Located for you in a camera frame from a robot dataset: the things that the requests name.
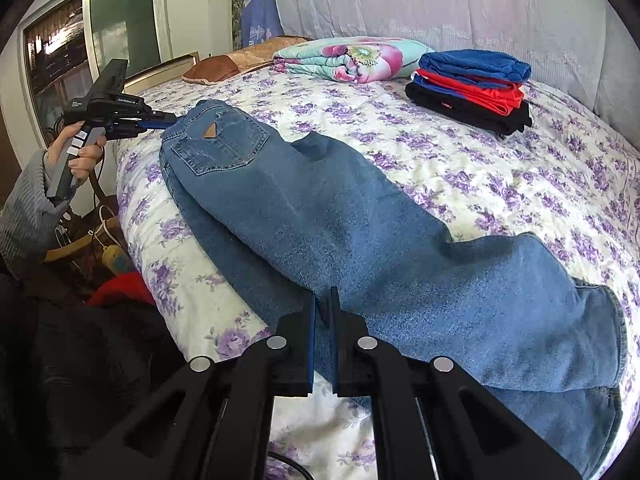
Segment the triangular leather label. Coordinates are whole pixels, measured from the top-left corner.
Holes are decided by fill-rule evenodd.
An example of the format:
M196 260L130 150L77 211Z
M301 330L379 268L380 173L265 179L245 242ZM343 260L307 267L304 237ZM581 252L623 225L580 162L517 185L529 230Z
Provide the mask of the triangular leather label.
M211 123L211 126L204 132L203 137L205 139L211 139L216 136L216 123Z

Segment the black folded garment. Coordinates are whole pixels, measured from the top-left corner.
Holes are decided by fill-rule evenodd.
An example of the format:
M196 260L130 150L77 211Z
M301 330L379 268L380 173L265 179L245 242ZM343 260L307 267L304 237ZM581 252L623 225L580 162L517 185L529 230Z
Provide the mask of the black folded garment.
M418 83L409 83L404 92L417 105L461 123L484 128L501 137L509 136L516 130L523 132L525 126L533 124L529 116L529 103L526 101L520 104L520 108L514 108L513 112L504 116L466 99L434 92Z

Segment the blue denim jeans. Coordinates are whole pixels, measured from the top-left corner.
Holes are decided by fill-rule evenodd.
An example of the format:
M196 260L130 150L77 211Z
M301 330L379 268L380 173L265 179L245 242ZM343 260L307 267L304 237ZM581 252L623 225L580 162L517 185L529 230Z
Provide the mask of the blue denim jeans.
M597 467L619 424L622 311L534 235L453 242L346 144L314 132L285 142L217 100L164 132L161 167L199 243L269 325L300 309L304 289L322 298L336 285L372 335L454 358L585 476ZM318 332L316 368L330 376Z

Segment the gray handle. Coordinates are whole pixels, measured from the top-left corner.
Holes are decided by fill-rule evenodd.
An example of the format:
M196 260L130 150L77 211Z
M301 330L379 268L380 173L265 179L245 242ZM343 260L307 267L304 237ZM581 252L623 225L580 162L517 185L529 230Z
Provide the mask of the gray handle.
M81 148L95 144L103 134L103 127L94 128L85 123L74 137L65 142L47 189L47 198L67 200L73 196L78 187L78 179L72 175L69 161L78 158Z

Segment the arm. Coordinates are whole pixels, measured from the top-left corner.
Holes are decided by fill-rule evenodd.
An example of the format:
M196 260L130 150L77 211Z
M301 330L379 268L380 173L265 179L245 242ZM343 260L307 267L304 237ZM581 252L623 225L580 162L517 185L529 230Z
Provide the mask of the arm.
M56 225L68 207L69 201L53 204L46 197L46 190L64 143L81 126L82 123L67 126L48 152L34 153L0 212L0 256L18 279L28 275L31 267L44 259L52 245ZM81 182L89 177L105 142L105 137L100 137L96 145L85 146L80 150L81 157L69 163L71 173Z

